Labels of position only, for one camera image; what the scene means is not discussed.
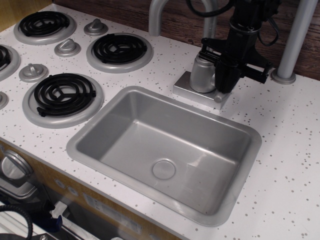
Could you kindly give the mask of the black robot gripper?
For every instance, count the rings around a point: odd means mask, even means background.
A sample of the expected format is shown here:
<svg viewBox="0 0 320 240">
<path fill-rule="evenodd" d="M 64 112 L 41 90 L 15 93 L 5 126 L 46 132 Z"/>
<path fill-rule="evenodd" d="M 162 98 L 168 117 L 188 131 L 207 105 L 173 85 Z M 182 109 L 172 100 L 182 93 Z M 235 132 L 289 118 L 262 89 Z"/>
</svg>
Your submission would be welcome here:
<svg viewBox="0 0 320 240">
<path fill-rule="evenodd" d="M 216 89 L 230 93 L 240 78 L 250 78 L 264 84 L 273 64 L 256 50 L 262 23 L 250 26 L 236 17 L 229 20 L 227 39 L 205 37 L 201 40 L 199 56 L 214 64 Z"/>
</svg>

